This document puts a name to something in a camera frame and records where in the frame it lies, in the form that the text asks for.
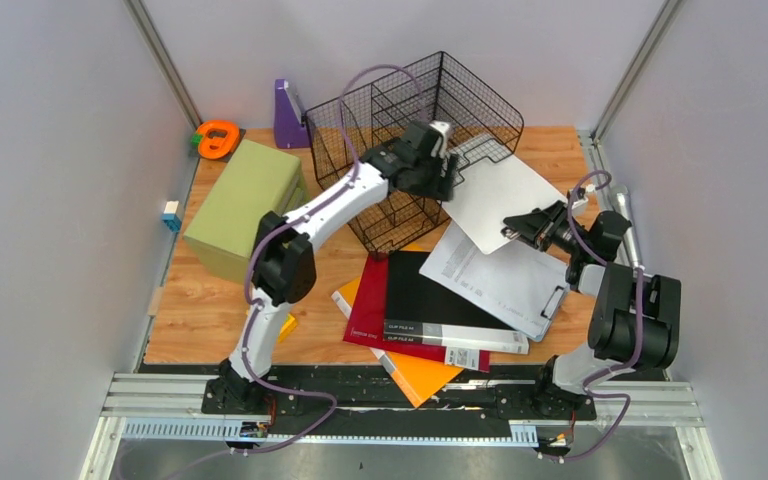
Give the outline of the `white clipboard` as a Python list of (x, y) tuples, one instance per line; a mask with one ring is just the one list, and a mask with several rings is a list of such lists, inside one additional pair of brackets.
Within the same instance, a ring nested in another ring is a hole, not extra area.
[(443, 210), (478, 249), (489, 255), (509, 242), (506, 217), (565, 199), (548, 180), (484, 133), (449, 149), (457, 157), (453, 198)]

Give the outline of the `papers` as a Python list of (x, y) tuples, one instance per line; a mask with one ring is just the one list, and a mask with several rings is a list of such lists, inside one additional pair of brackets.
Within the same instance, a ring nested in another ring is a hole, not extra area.
[(452, 223), (419, 273), (540, 342), (569, 291), (566, 269), (561, 260), (517, 241), (484, 254)]

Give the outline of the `black wire mesh basket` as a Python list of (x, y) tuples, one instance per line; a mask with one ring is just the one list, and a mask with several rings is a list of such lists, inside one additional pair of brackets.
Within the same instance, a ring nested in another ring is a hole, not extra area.
[(322, 189), (348, 175), (356, 159), (382, 168), (385, 199), (349, 222), (373, 253), (441, 225), (442, 203), (467, 168), (513, 154), (524, 128), (510, 102), (443, 51), (316, 105), (303, 120)]

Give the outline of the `green drawer cabinet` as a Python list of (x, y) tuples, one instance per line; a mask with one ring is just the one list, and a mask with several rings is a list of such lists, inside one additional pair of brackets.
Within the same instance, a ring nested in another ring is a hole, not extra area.
[(209, 274), (241, 284), (261, 218), (306, 201), (299, 157), (244, 140), (190, 221), (184, 241)]

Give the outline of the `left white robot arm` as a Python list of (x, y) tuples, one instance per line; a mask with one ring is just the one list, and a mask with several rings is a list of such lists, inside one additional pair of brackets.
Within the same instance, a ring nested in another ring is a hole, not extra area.
[(261, 218), (244, 278), (244, 330), (208, 385), (215, 399), (243, 413), (264, 405), (281, 328), (315, 285), (315, 255), (335, 232), (393, 192), (435, 201), (452, 198), (458, 162), (449, 150), (452, 132), (445, 121), (412, 121), (400, 136), (364, 153), (352, 149), (347, 174), (307, 204)]

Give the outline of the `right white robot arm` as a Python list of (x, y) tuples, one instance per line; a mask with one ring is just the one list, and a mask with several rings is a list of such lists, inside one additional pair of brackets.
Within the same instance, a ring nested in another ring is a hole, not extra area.
[(599, 213), (585, 228), (557, 201), (544, 209), (510, 216), (502, 233), (544, 252), (557, 246), (569, 254), (566, 280), (578, 293), (597, 275), (596, 302), (587, 340), (571, 353), (551, 357), (528, 397), (540, 417), (559, 418), (593, 400), (591, 387), (634, 371), (672, 364), (679, 342), (681, 283), (648, 276), (615, 259), (631, 222), (619, 213)]

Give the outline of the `black clip file folder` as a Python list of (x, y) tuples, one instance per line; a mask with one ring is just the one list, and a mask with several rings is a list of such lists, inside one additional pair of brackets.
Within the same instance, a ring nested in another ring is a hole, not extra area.
[(383, 339), (393, 343), (524, 355), (527, 337), (458, 294), (420, 274), (426, 252), (389, 256)]

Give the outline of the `red folder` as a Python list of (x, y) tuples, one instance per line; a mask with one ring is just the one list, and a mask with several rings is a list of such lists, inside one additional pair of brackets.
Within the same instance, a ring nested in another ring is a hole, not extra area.
[(343, 340), (349, 343), (443, 363), (446, 348), (419, 343), (387, 342), (383, 329), (386, 312), (388, 260), (369, 256), (351, 305)]

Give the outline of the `purple tape dispenser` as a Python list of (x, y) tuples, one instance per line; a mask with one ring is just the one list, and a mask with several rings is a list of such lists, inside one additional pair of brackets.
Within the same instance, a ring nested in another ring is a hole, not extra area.
[(274, 141), (281, 149), (309, 148), (311, 141), (307, 133), (305, 109), (294, 88), (287, 79), (274, 82)]

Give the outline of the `orange folder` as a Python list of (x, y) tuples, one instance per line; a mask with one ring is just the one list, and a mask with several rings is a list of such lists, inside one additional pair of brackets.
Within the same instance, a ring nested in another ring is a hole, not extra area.
[[(369, 256), (387, 259), (384, 254), (371, 254)], [(345, 316), (347, 323), (351, 312), (351, 305), (357, 292), (359, 277), (339, 287), (331, 295), (331, 299)], [(414, 408), (418, 408), (430, 400), (446, 383), (462, 372), (460, 367), (447, 365), (444, 362), (439, 363), (404, 354), (388, 353), (384, 350), (367, 348), (370, 349)]]

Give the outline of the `yellow grid box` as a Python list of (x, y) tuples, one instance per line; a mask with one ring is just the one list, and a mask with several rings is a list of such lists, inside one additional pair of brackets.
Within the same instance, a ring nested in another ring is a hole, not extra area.
[(298, 320), (292, 314), (288, 314), (279, 333), (278, 342), (283, 342), (298, 327)]

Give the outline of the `orange tape roll holder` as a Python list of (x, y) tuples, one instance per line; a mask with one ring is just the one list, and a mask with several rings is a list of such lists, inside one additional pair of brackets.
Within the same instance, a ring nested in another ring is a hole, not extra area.
[(195, 153), (206, 160), (227, 161), (244, 137), (244, 130), (227, 120), (201, 124), (190, 138)]

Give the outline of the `blue white toy brick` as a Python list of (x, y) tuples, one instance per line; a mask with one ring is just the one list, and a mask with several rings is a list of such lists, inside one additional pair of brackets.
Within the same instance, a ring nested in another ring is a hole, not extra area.
[(180, 201), (167, 201), (161, 220), (166, 227), (173, 233), (178, 233), (183, 224), (183, 206)]

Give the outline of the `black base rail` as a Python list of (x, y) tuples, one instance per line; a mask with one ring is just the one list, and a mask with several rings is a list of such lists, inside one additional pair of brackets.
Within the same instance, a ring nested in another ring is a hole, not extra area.
[(413, 407), (402, 390), (381, 366), (372, 365), (278, 365), (268, 381), (282, 387), (269, 392), (252, 383), (245, 394), (229, 385), (233, 372), (221, 366), (208, 380), (201, 410), (212, 415), (266, 417), (270, 433), (299, 432), (327, 413), (327, 399), (302, 396), (302, 391), (326, 392), (337, 402), (334, 413), (316, 435), (356, 437), (479, 437), (501, 438), (509, 434), (511, 420), (571, 419), (593, 421), (593, 403), (577, 410), (544, 407), (534, 411), (531, 396), (540, 376), (536, 364), (493, 365), (486, 373), (466, 371)]

